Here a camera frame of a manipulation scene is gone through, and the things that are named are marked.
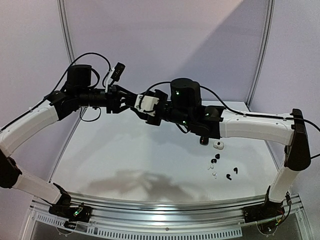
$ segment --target white wall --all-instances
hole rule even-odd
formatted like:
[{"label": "white wall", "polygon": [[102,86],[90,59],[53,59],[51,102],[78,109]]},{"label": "white wall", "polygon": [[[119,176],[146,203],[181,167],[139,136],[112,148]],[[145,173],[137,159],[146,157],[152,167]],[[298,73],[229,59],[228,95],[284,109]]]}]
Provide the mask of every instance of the white wall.
[{"label": "white wall", "polygon": [[[186,77],[212,88],[224,100],[245,101],[258,61],[267,2],[68,0],[66,12],[76,55],[96,51],[113,66],[124,63],[119,84],[135,93]],[[92,63],[105,71],[100,59],[95,57]],[[202,98],[215,99],[206,91]]]},{"label": "white wall", "polygon": [[[270,38],[251,109],[268,113],[302,110],[320,126],[320,1],[276,0]],[[320,133],[307,126],[311,154],[320,152]],[[279,158],[283,147],[272,144]],[[320,239],[320,158],[300,173],[299,192],[314,239]]]},{"label": "white wall", "polygon": [[[56,0],[1,1],[0,126],[42,99],[69,65]],[[18,164],[48,179],[76,115],[44,129],[14,154]],[[32,197],[0,188],[0,239],[17,240]]]}]

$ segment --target white tabletop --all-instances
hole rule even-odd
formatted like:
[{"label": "white tabletop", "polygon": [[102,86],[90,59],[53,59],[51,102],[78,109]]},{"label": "white tabletop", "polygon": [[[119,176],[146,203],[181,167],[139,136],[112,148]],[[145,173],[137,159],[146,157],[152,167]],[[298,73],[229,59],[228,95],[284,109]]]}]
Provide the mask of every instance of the white tabletop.
[{"label": "white tabletop", "polygon": [[[227,104],[247,110],[243,102]],[[83,118],[98,113],[88,109]],[[223,138],[224,149],[218,150],[214,139],[207,146],[199,139],[173,123],[148,125],[129,109],[120,114],[102,109],[99,120],[79,123],[52,181],[68,192],[131,201],[206,202],[266,193],[277,169],[263,140]],[[208,170],[217,153],[220,159]]]}]

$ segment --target small white object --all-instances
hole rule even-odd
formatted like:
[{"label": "small white object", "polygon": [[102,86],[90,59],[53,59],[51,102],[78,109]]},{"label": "small white object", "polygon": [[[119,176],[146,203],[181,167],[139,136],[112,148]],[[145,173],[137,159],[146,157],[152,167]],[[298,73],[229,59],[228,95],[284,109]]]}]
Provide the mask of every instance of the small white object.
[{"label": "small white object", "polygon": [[214,169],[214,168],[215,168],[215,165],[211,164],[210,167],[208,168],[208,170]]},{"label": "small white object", "polygon": [[223,141],[214,141],[213,147],[214,147],[215,149],[222,150],[222,149],[224,149],[225,144],[224,144]]},{"label": "small white object", "polygon": [[141,94],[138,94],[138,96],[135,100],[134,108],[137,109],[141,113],[146,113],[151,116],[154,116],[156,113],[155,113],[155,111],[153,111],[153,109],[154,109],[154,106],[158,104],[159,98],[153,97],[153,96],[144,96],[142,99],[142,97],[143,96]]},{"label": "small white object", "polygon": [[111,80],[111,76],[112,74],[114,73],[115,71],[115,68],[112,67],[110,72],[108,73],[108,75],[106,76],[106,79],[105,79],[105,90],[104,92],[107,93],[108,92],[108,85],[110,84],[110,80]]}]

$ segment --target metal frame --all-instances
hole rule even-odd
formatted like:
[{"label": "metal frame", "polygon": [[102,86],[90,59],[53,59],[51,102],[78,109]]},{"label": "metal frame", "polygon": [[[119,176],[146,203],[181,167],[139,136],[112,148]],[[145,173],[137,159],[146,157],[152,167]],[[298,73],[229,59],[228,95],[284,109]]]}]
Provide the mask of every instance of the metal frame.
[{"label": "metal frame", "polygon": [[[87,110],[87,109],[84,109],[84,110],[82,111],[82,113],[81,113],[81,118],[82,118],[83,115],[85,114],[86,110]],[[59,152],[59,154],[58,154],[58,156],[57,156],[57,158],[56,158],[56,160],[55,160],[55,162],[54,162],[54,165],[53,165],[53,168],[52,168],[50,177],[49,177],[49,183],[51,182],[51,180],[52,180],[52,178],[53,178],[53,176],[54,176],[54,174],[55,174],[55,172],[56,172],[56,170],[57,170],[57,167],[58,167],[58,165],[59,165],[59,163],[60,163],[60,160],[61,160],[62,156],[64,155],[65,150],[67,149],[68,143],[70,142],[73,134],[75,133],[76,128],[77,128],[78,124],[79,124],[80,121],[81,121],[81,118],[78,117],[78,118],[76,119],[75,123],[73,124],[73,126],[72,126],[72,128],[71,128],[71,131],[69,132],[68,136],[66,137],[66,140],[64,141],[64,143],[63,143],[63,145],[62,145],[62,148],[61,148],[61,150],[60,150],[60,152]]]},{"label": "metal frame", "polygon": [[[74,203],[85,202],[93,207],[89,223],[78,222],[75,232],[108,239],[231,239],[242,235],[245,223],[242,208],[260,204],[264,196],[200,203],[159,203],[119,201],[106,198],[71,194]],[[299,195],[292,195],[291,213],[299,217],[303,239],[312,239]],[[49,205],[34,198],[29,209],[23,240],[31,238],[35,222],[63,227],[66,219],[50,215]]]},{"label": "metal frame", "polygon": [[67,56],[69,58],[69,62],[72,63],[75,60],[74,49],[72,47],[70,31],[67,21],[67,12],[66,12],[66,5],[65,0],[57,0],[60,22],[61,22],[61,30],[63,34],[64,44]]},{"label": "metal frame", "polygon": [[272,23],[272,17],[273,17],[273,12],[274,12],[274,6],[275,6],[275,0],[269,0],[268,6],[267,6],[267,12],[265,15],[264,31],[262,34],[262,39],[261,39],[261,44],[260,44],[258,62],[256,64],[253,81],[252,81],[248,96],[246,97],[246,101],[245,101],[245,104],[248,106],[248,108],[250,108],[252,101],[254,99],[254,95],[256,92],[257,84],[258,84],[260,73],[261,73],[261,69],[262,69],[262,66],[264,63],[268,39],[269,39],[269,35],[270,35],[270,30],[271,30],[271,23]]}]

